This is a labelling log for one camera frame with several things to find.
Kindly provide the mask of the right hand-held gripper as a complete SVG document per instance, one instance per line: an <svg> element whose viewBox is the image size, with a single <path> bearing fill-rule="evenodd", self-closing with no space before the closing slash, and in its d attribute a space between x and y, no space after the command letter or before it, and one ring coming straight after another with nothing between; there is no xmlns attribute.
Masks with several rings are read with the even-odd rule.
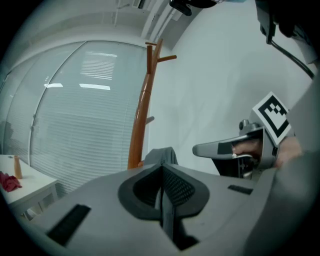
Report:
<svg viewBox="0 0 320 256"><path fill-rule="evenodd" d="M196 144L192 152L197 157L213 160L237 160L237 176L251 178L254 172L264 171L275 164L281 141L293 134L287 113L285 105L270 92L252 108L249 118L239 123L239 136ZM233 146L252 140L261 142L259 158L251 153L233 153Z"/></svg>

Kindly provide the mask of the person's right hand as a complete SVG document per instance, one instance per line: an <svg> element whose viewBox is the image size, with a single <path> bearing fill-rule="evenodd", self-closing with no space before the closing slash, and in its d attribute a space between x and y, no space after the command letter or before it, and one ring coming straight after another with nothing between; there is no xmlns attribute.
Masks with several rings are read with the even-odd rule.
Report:
<svg viewBox="0 0 320 256"><path fill-rule="evenodd" d="M262 143L260 140L242 141L232 147L232 152L236 155L248 154L259 158L262 154Z"/></svg>

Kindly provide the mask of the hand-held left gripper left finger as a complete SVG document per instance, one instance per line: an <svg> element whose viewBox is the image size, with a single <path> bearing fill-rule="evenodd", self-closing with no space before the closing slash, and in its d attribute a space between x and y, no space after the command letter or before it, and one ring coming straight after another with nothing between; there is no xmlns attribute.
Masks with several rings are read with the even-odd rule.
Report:
<svg viewBox="0 0 320 256"><path fill-rule="evenodd" d="M179 249L159 222L135 218L122 206L118 190L122 182L150 168L149 165L95 178L57 200L31 222L20 224L31 240L55 256L172 256ZM75 205L89 213L65 246L47 233Z"/></svg>

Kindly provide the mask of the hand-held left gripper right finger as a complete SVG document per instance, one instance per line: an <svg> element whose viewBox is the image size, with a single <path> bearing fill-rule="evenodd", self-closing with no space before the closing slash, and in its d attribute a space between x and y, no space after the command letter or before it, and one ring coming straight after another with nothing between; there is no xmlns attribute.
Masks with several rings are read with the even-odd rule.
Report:
<svg viewBox="0 0 320 256"><path fill-rule="evenodd" d="M166 256L265 256L261 217L270 193L270 172L258 181L213 175L176 164L162 166L173 206Z"/></svg>

